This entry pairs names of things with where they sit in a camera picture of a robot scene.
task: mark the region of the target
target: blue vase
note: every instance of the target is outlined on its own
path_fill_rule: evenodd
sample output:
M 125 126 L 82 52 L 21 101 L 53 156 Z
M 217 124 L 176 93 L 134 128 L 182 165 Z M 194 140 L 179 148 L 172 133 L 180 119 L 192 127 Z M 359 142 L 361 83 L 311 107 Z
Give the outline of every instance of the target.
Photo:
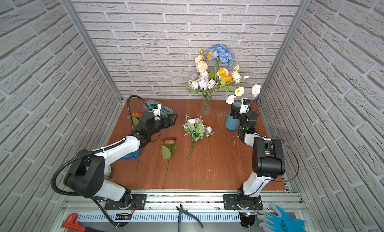
M 240 110 L 241 102 L 236 101 L 233 103 L 233 106 L 238 107 Z M 236 119 L 236 120 L 233 119 L 233 117 L 231 116 L 231 110 L 229 110 L 227 120 L 225 121 L 225 127 L 228 130 L 237 130 L 239 128 L 239 126 L 240 126 L 240 120 L 239 119 Z

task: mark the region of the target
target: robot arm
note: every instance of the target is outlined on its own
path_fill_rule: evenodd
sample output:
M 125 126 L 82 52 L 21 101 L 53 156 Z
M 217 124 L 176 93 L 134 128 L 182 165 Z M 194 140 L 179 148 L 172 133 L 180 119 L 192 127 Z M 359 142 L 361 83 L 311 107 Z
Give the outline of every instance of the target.
M 160 115 L 160 104 L 139 118 L 139 124 L 129 136 L 106 148 L 78 152 L 79 159 L 71 163 L 64 184 L 85 198 L 102 197 L 118 201 L 120 207 L 131 203 L 130 190 L 104 179 L 104 170 L 121 157 L 145 147 L 151 136 L 175 124 L 177 114 Z
M 242 98 L 240 108 L 232 104 L 231 115 L 233 119 L 240 120 L 241 128 L 238 130 L 238 138 L 253 147 L 253 171 L 248 180 L 243 183 L 242 194 L 245 197 L 258 197 L 268 182 L 285 172 L 281 141 L 264 138 L 256 133 L 258 114 L 250 109 L 249 99 Z

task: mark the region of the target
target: glass vase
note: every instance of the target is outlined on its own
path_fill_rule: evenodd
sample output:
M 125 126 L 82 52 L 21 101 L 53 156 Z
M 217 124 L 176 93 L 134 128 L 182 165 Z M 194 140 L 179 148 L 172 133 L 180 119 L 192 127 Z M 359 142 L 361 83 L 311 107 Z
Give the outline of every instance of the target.
M 201 115 L 210 115 L 212 110 L 211 110 L 211 101 L 212 101 L 212 96 L 204 96 L 201 99 Z

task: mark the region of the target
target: blue tray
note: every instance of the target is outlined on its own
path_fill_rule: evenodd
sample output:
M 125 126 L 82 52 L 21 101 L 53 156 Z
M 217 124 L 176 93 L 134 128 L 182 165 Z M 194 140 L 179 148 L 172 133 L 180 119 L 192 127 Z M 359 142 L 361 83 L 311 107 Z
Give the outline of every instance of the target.
M 129 153 L 128 155 L 121 157 L 119 160 L 121 160 L 121 159 L 136 159 L 137 157 L 140 156 L 140 154 L 141 154 L 141 151 L 137 150 L 135 152 Z

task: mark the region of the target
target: blue hydrangea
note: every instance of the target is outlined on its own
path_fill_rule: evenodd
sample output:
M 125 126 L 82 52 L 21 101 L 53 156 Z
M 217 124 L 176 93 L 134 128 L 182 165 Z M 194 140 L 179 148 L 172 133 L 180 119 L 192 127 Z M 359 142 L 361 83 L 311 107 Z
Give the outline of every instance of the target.
M 158 101 L 156 101 L 156 100 L 147 100 L 147 101 L 146 101 L 146 104 L 147 104 L 148 106 L 151 106 L 152 104 L 161 104 L 161 103 L 158 102 Z M 164 106 L 163 104 L 161 104 L 160 114 L 161 114 L 161 115 L 173 114 L 173 110 L 172 110 L 170 107 L 168 107 L 168 106 Z
M 225 45 L 214 45 L 208 52 L 213 52 L 214 59 L 219 57 L 221 63 L 228 63 L 228 68 L 233 67 L 233 53 Z

